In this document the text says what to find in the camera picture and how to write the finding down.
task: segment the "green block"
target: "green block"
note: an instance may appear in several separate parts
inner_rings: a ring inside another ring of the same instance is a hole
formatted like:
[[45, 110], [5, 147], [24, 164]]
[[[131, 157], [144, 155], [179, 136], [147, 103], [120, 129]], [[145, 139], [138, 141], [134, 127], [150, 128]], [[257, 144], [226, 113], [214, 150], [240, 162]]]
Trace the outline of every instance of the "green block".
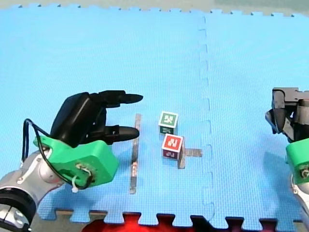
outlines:
[[101, 140], [76, 148], [49, 137], [42, 136], [41, 141], [52, 149], [48, 160], [53, 167], [69, 180], [77, 176], [75, 183], [79, 186], [84, 186], [89, 177], [87, 172], [78, 168], [79, 166], [91, 171], [94, 181], [90, 187], [111, 182], [116, 174], [119, 161], [109, 146]]
[[160, 133], [163, 133], [163, 134], [174, 134], [174, 128], [160, 127]]
[[162, 111], [159, 119], [159, 126], [165, 128], [176, 128], [177, 121], [178, 121], [178, 114]]
[[295, 184], [309, 182], [309, 139], [289, 144], [286, 152]]

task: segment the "gray tape strip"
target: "gray tape strip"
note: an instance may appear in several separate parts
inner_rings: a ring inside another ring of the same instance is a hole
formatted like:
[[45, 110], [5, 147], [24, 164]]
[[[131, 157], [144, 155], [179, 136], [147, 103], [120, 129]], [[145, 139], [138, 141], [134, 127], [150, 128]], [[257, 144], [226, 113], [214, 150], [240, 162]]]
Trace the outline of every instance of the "gray tape strip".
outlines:
[[[140, 121], [141, 114], [136, 114], [135, 116], [135, 128], [140, 131]], [[137, 169], [138, 169], [138, 157], [139, 157], [139, 143], [140, 138], [137, 137], [133, 140], [133, 150], [132, 150], [132, 164], [131, 164], [131, 180], [130, 180], [130, 194], [136, 193], [137, 186]]]
[[179, 154], [179, 159], [178, 159], [178, 169], [184, 169], [185, 168], [185, 145], [184, 145], [184, 138], [183, 138], [183, 145], [182, 145], [182, 150]]
[[202, 152], [201, 149], [186, 148], [185, 155], [186, 156], [193, 156], [193, 157], [202, 157], [203, 152]]

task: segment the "toy block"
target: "toy block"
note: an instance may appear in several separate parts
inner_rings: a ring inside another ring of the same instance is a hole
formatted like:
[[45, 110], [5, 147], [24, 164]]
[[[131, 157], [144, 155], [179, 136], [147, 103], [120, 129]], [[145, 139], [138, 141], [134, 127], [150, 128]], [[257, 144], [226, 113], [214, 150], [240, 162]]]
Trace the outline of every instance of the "toy block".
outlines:
[[178, 114], [162, 111], [159, 120], [160, 133], [176, 134], [177, 121]]
[[181, 156], [183, 137], [174, 134], [165, 134], [162, 144], [163, 156], [178, 160]]

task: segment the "green 3d-printed bracket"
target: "green 3d-printed bracket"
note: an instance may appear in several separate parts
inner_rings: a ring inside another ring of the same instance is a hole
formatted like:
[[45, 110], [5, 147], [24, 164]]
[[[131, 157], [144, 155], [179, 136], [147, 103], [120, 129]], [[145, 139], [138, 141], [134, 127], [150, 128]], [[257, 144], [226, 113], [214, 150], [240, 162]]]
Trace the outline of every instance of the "green 3d-printed bracket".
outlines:
[[295, 184], [309, 182], [309, 139], [289, 144], [286, 147], [286, 152]]
[[113, 155], [109, 146], [104, 141], [94, 141], [85, 145], [72, 148], [60, 140], [40, 136], [42, 144], [52, 149], [48, 161], [60, 175], [72, 180], [75, 184], [84, 186], [89, 174], [80, 169], [86, 168], [93, 175], [90, 187], [111, 182], [117, 171], [119, 161]]

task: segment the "white zip tie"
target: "white zip tie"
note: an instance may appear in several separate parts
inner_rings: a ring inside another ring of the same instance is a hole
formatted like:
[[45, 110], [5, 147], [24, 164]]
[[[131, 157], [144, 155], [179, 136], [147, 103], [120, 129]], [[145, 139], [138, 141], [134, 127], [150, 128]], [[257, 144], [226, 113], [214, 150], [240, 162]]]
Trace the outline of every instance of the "white zip tie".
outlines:
[[76, 180], [76, 178], [77, 178], [77, 176], [74, 176], [73, 178], [72, 178], [72, 192], [73, 193], [77, 193], [78, 192], [78, 188], [76, 187], [76, 185], [75, 185], [75, 180]]

